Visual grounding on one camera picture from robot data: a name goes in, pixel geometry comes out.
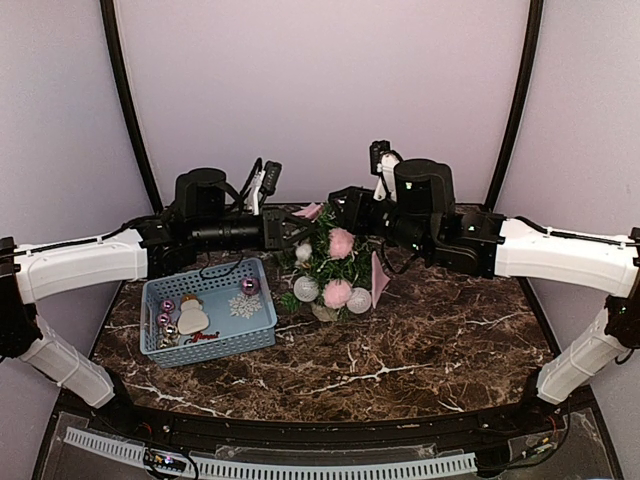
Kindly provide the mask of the pink fabric bow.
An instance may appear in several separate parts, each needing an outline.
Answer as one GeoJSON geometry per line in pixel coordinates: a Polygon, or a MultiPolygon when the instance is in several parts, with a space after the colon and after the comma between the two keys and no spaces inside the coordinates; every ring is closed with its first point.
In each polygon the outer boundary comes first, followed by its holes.
{"type": "Polygon", "coordinates": [[[322,203],[310,203],[307,206],[295,211],[294,216],[314,222],[322,213],[324,205],[322,203]]]}

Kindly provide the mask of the pink fluffy pompom ornament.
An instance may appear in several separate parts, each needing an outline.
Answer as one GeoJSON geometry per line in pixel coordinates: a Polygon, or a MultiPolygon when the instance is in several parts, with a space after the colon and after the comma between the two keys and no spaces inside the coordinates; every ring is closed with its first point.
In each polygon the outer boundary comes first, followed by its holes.
{"type": "Polygon", "coordinates": [[[333,228],[329,232],[328,253],[333,260],[342,260],[351,255],[355,244],[353,234],[343,228],[333,228]]]}

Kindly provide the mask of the small green christmas tree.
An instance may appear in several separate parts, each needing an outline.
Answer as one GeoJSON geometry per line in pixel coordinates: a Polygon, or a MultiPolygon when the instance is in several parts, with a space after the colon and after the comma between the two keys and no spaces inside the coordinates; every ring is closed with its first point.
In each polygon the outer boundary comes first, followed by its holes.
{"type": "Polygon", "coordinates": [[[276,254],[287,285],[287,291],[279,295],[280,305],[289,313],[308,306],[324,322],[368,313],[374,306],[374,243],[339,226],[327,202],[309,204],[294,215],[309,220],[313,232],[276,254]]]}

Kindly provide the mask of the white ball string lights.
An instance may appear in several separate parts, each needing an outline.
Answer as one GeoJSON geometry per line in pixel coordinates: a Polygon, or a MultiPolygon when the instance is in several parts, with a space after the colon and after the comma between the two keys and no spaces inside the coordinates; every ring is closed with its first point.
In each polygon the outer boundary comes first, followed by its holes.
{"type": "Polygon", "coordinates": [[[333,260],[328,253],[329,232],[333,228],[338,227],[316,230],[294,250],[294,272],[312,279],[317,285],[318,296],[311,301],[313,305],[338,317],[348,317],[352,312],[347,304],[340,309],[325,306],[323,290],[330,280],[342,279],[352,284],[352,295],[357,288],[370,291],[372,244],[365,236],[354,235],[355,244],[351,255],[342,260],[333,260]]]}

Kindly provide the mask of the pink fabric triangle piece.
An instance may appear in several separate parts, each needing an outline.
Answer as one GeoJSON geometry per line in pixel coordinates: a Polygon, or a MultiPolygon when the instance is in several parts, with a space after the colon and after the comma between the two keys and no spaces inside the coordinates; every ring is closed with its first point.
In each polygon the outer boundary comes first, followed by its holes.
{"type": "Polygon", "coordinates": [[[376,309],[380,297],[390,281],[385,273],[382,263],[376,251],[371,254],[371,301],[372,308],[376,309]]]}

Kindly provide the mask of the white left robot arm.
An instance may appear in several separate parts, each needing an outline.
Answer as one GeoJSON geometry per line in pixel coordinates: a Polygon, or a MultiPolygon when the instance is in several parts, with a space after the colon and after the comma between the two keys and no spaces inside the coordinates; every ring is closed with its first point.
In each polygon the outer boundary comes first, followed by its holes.
{"type": "Polygon", "coordinates": [[[101,417],[120,436],[141,427],[116,375],[56,332],[46,308],[58,299],[121,282],[155,280],[193,265],[204,253],[281,251],[307,238],[310,220],[267,203],[281,166],[257,160],[241,189],[224,171],[202,167],[179,175],[174,199],[160,212],[109,233],[45,244],[1,240],[1,356],[30,365],[101,417]]]}

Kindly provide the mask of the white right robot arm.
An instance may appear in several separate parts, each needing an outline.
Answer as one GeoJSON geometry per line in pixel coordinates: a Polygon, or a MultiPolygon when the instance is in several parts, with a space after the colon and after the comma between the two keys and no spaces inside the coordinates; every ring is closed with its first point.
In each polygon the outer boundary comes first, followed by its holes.
{"type": "Polygon", "coordinates": [[[329,194],[341,228],[402,247],[427,266],[475,277],[527,277],[606,293],[587,329],[533,379],[533,393],[510,413],[521,434],[534,432],[549,405],[625,352],[639,348],[639,231],[599,236],[544,227],[518,216],[455,207],[450,167],[403,159],[386,140],[369,147],[375,189],[346,187],[329,194]]]}

